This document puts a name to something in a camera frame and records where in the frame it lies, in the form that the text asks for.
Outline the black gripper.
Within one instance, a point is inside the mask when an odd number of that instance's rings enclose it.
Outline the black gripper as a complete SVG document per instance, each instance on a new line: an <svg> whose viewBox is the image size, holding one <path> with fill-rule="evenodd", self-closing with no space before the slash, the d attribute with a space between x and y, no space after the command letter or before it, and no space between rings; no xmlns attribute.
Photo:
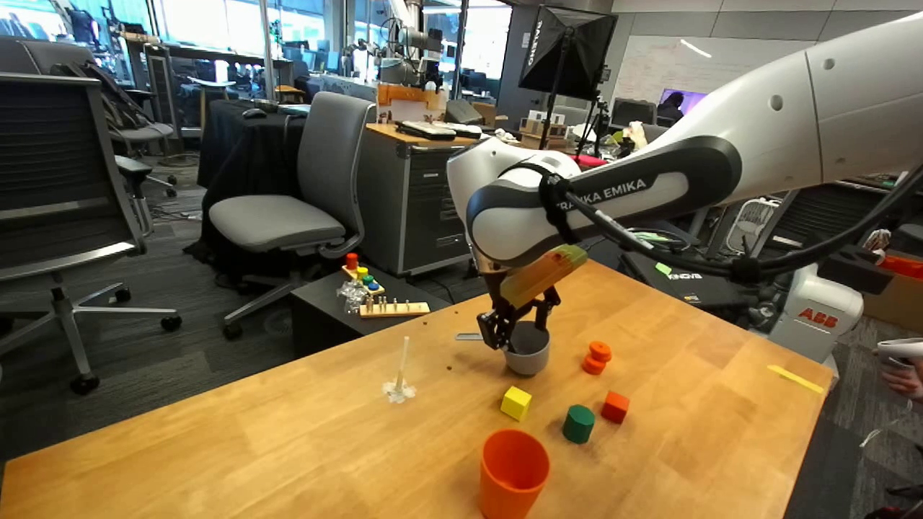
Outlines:
<svg viewBox="0 0 923 519"><path fill-rule="evenodd" d="M545 289L535 301L527 301L527 302L518 305L518 310L512 310L505 298L495 298L495 301L493 301L493 310L491 310L491 313L482 313L482 314L476 317L478 336L482 336L482 341L483 341L491 349L506 349L515 324L518 324L527 313L535 314L532 326L535 326L538 331L545 331L545 330L548 330L548 317L550 317L550 313L554 313L557 305L560 305L557 289Z"/></svg>

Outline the white ABB robot base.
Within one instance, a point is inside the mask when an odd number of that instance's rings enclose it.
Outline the white ABB robot base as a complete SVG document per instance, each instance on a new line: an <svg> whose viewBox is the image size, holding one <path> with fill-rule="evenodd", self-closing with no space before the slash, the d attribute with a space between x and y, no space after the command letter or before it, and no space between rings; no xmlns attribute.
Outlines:
<svg viewBox="0 0 923 519"><path fill-rule="evenodd" d="M851 287L828 279L815 265L805 265L789 278L789 289L770 341L824 364L837 341L861 317L861 295Z"/></svg>

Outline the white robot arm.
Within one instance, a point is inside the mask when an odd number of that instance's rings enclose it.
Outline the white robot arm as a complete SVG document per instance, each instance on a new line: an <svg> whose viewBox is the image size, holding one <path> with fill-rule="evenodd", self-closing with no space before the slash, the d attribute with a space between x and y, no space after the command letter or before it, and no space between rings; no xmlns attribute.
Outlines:
<svg viewBox="0 0 923 519"><path fill-rule="evenodd" d="M483 140L447 161L447 184L491 310L493 349L548 317L574 271L561 242L837 180L896 173L919 184L923 14L770 62L718 89L651 145L581 171L560 150Z"/></svg>

